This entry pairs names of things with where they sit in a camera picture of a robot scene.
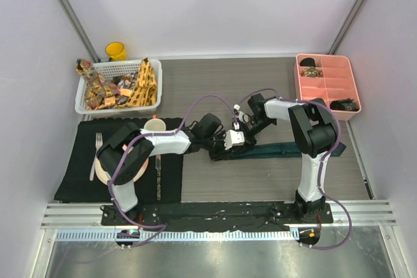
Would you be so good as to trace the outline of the dark green tie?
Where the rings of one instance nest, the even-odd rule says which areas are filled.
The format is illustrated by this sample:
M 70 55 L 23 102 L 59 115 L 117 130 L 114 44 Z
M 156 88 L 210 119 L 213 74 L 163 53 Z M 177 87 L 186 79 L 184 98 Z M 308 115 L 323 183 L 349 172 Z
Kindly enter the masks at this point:
M 301 158 L 302 153 L 295 142 L 255 145 L 228 152 L 224 160 L 254 160 L 272 158 Z

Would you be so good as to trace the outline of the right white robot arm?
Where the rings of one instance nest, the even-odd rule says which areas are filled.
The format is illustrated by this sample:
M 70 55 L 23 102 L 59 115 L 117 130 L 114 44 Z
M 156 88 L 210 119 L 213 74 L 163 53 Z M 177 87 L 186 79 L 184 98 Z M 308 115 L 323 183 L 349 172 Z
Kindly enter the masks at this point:
M 233 108 L 246 138 L 255 136 L 277 120 L 290 122 L 295 144 L 302 155 L 301 179 L 294 201 L 295 217 L 303 223 L 316 219 L 326 202 L 326 166 L 340 142 L 338 119 L 321 98 L 300 102 L 281 97 L 266 99 L 257 93 L 249 97 L 248 105 L 251 116 L 242 112 L 240 104 Z

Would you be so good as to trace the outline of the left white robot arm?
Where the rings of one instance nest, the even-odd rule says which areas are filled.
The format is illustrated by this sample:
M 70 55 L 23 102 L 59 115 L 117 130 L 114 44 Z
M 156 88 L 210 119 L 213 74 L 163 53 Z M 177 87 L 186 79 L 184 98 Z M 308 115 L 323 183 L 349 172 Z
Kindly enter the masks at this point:
M 124 225 L 132 225 L 139 216 L 134 177 L 149 157 L 190 154 L 201 149 L 228 152 L 244 143 L 244 132 L 237 121 L 225 131 L 221 120 L 207 113 L 200 121 L 174 130 L 148 130 L 129 122 L 102 144 L 96 158 L 106 172 L 117 219 Z

